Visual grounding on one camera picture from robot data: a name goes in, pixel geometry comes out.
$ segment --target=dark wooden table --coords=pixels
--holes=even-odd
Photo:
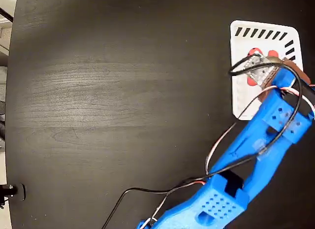
[[[203,174],[210,146],[234,120],[230,23],[295,27],[314,81],[313,1],[18,0],[6,167],[27,199],[10,203],[13,228],[99,229],[124,189],[165,189]],[[312,128],[228,228],[314,226],[314,144]],[[108,229],[135,228],[160,200],[131,193]]]

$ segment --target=cable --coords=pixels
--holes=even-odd
[[[113,210],[111,211],[111,213],[109,214],[108,218],[106,219],[106,222],[104,223],[104,225],[102,226],[102,229],[105,229],[109,223],[109,221],[111,220],[111,218],[113,217],[114,213],[116,212],[119,204],[122,202],[123,198],[125,197],[125,195],[131,191],[141,191],[141,192],[146,192],[146,193],[151,193],[151,194],[160,194],[160,195],[164,195],[167,194],[168,192],[170,192],[172,189],[170,190],[165,190],[165,191],[155,191],[155,190],[149,190],[149,189],[144,189],[144,188],[137,188],[137,187],[133,187],[133,188],[129,188],[127,190],[125,190],[121,196],[119,197],[117,203],[115,204]]]
[[[140,227],[140,229],[144,229],[146,227],[146,225],[149,223],[149,221],[151,220],[151,218],[148,218],[144,223],[143,225]]]
[[[252,57],[261,57],[261,55],[254,53],[254,54],[251,54],[251,55],[249,55],[249,56],[247,56],[247,57],[242,58],[242,59],[239,60],[236,64],[234,64],[233,66],[231,66],[230,71],[234,70],[234,69],[237,68],[239,65],[241,65],[242,63],[248,61],[248,60],[249,60],[250,58],[252,58]]]
[[[273,86],[269,86],[265,89],[263,89],[256,97],[254,97],[250,103],[244,108],[244,110],[241,112],[241,114],[238,116],[237,119],[240,119],[240,117],[244,114],[244,112],[250,107],[250,105],[256,100],[256,98],[258,98],[261,94],[263,94],[264,92],[271,90],[271,89],[276,89],[277,86],[273,85]],[[219,145],[219,143],[221,142],[221,140],[223,140],[223,138],[233,129],[233,127],[235,127],[236,122],[234,122],[233,125],[231,125],[231,127],[229,129],[227,129],[223,135],[221,135],[221,137],[215,142],[215,144],[213,145],[213,147],[211,148],[210,153],[208,154],[207,158],[206,158],[206,174],[209,174],[209,163],[210,163],[210,158],[212,157],[215,149],[217,148],[217,146]]]
[[[298,110],[299,110],[299,107],[301,105],[301,101],[302,101],[302,80],[299,76],[299,74],[293,69],[291,68],[290,66],[286,65],[286,64],[282,64],[282,63],[263,63],[263,64],[256,64],[256,65],[253,65],[251,67],[248,67],[248,68],[245,68],[243,70],[239,70],[239,71],[233,71],[234,68],[236,67],[235,65],[233,67],[231,67],[231,69],[229,70],[229,74],[231,76],[237,76],[237,75],[241,75],[241,74],[245,74],[245,73],[248,73],[250,71],[254,71],[256,69],[259,69],[259,68],[264,68],[264,67],[271,67],[271,66],[274,66],[274,67],[283,67],[289,71],[292,72],[292,74],[295,76],[296,78],[296,81],[298,83],[298,87],[299,87],[299,96],[298,96],[298,100],[296,102],[296,106],[291,114],[291,116],[289,117],[287,123],[284,125],[284,127],[282,128],[281,131],[278,132],[278,134],[275,136],[275,138],[273,140],[271,140],[265,147],[263,147],[259,152],[258,154],[261,155],[263,153],[265,153],[280,137],[281,135],[284,133],[284,131],[289,127],[289,125],[291,124],[291,122],[293,121],[294,117],[296,116]]]
[[[164,197],[164,199],[162,200],[162,202],[158,205],[158,207],[156,208],[156,210],[154,211],[154,213],[152,214],[151,219],[150,219],[151,225],[153,225],[153,220],[152,220],[152,218],[154,218],[154,217],[156,216],[156,214],[158,213],[158,211],[162,208],[163,204],[165,203],[167,197],[168,197],[171,193],[175,192],[176,190],[179,190],[179,189],[182,189],[182,188],[185,188],[185,187],[188,187],[188,186],[192,186],[192,185],[198,184],[198,183],[199,183],[199,184],[202,184],[202,185],[205,185],[205,182],[204,182],[204,181],[193,181],[193,182],[190,182],[190,183],[188,183],[188,184],[185,184],[185,185],[182,185],[182,186],[178,186],[178,187],[175,187],[175,188],[173,188],[172,190],[170,190],[170,191],[166,194],[166,196]]]

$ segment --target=floor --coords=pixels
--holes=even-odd
[[[0,29],[0,38],[5,40],[10,40],[11,37],[11,27],[10,28],[1,28]],[[0,100],[5,101],[5,84],[6,84],[6,72],[5,67],[0,67]],[[0,149],[0,184],[6,184],[6,171],[5,171],[5,153],[4,153],[4,144],[0,143],[2,149]],[[9,204],[6,203],[4,209],[0,209],[0,228],[2,229],[11,229],[11,219],[9,212]]]

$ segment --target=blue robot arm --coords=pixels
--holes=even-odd
[[[293,81],[292,73],[281,68],[273,85],[287,87]],[[293,107],[282,98],[280,91],[272,90],[253,119],[212,167],[211,172],[259,152],[275,137],[276,134],[270,130],[280,131],[292,112]],[[192,198],[166,211],[152,229],[224,228],[244,212],[247,205],[269,183],[288,148],[301,139],[312,125],[313,118],[313,113],[297,113],[283,135],[268,151],[256,158],[254,170],[243,186],[231,191],[230,179],[224,174],[215,174]]]

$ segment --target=black table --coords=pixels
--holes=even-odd
[[[315,80],[313,0],[18,0],[7,79],[14,229],[99,229],[121,192],[204,173],[234,120],[229,25],[295,27]],[[243,126],[222,143],[213,161]],[[228,228],[314,225],[314,128]],[[164,209],[187,199],[182,190]],[[130,193],[108,229],[133,229],[161,196]]]

